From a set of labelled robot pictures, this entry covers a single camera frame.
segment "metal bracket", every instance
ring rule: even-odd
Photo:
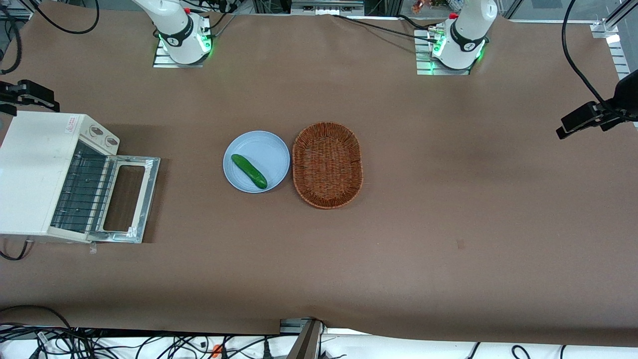
[[[322,330],[323,324],[320,321],[307,321],[286,359],[317,359]]]

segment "white floor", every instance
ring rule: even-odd
[[[226,348],[239,349],[255,340],[263,337],[247,336],[234,337],[228,341]],[[99,343],[104,346],[129,346],[135,347],[143,343],[146,338],[114,338],[100,339]],[[296,336],[279,337],[270,339],[270,348],[273,357],[283,357],[296,339]],[[220,344],[222,337],[198,337],[191,341],[196,346],[205,348],[208,340],[209,351],[215,344]],[[147,344],[140,352],[139,359],[158,359],[169,345],[173,343],[171,338],[163,338]],[[513,359],[511,349],[514,343],[481,343],[474,359]],[[519,344],[530,354],[531,359],[558,359],[560,346],[545,344]],[[12,340],[0,344],[0,357],[2,359],[29,359],[36,349],[35,340]],[[55,343],[47,343],[49,350],[55,350]],[[66,348],[63,342],[59,343],[61,348]],[[322,336],[322,352],[325,350],[329,358],[346,355],[346,359],[465,359],[470,354],[474,343],[472,342],[433,342],[424,340],[406,340],[374,335],[332,335]],[[134,359],[137,349],[118,348],[113,349],[118,359]],[[252,358],[263,357],[263,343],[255,344],[243,351]],[[521,359],[525,359],[522,352],[518,353]],[[246,356],[233,355],[235,359],[248,359]],[[68,355],[53,356],[58,359],[68,359]],[[192,351],[186,349],[178,350],[174,359],[209,359],[210,355],[198,353],[196,357]],[[596,347],[596,346],[567,346],[564,359],[630,359],[638,358],[638,348],[616,348],[616,347]]]

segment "brown table surface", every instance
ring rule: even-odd
[[[73,29],[94,18],[42,8]],[[64,112],[117,134],[122,154],[162,163],[145,243],[95,255],[36,244],[0,261],[2,306],[105,328],[264,333],[316,316],[418,339],[638,344],[638,135],[624,124],[558,140],[560,118],[592,99],[560,25],[497,20],[469,77],[417,76],[412,40],[330,16],[238,16],[199,69],[151,68],[152,30],[126,11],[103,11],[81,36],[37,15],[24,27],[22,64],[4,80],[53,89]],[[611,96],[605,41],[578,25],[568,40]],[[226,181],[238,135],[267,130],[292,147],[317,121],[359,138],[364,186],[348,206],[310,207],[290,175],[259,195]]]

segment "oven knob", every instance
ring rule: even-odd
[[[96,137],[103,134],[104,131],[100,130],[97,126],[91,126],[91,136]]]
[[[104,143],[107,145],[107,147],[117,146],[117,140],[111,136],[108,136]]]

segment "toaster oven door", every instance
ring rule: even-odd
[[[85,234],[89,241],[141,243],[159,164],[157,157],[107,156],[78,142],[51,226]],[[124,227],[122,220],[119,227],[110,227],[107,219],[120,217],[121,208],[112,199],[114,189],[126,182],[118,181],[125,167],[139,169],[138,193],[125,189],[124,197],[132,197],[125,201],[131,204],[131,216]]]

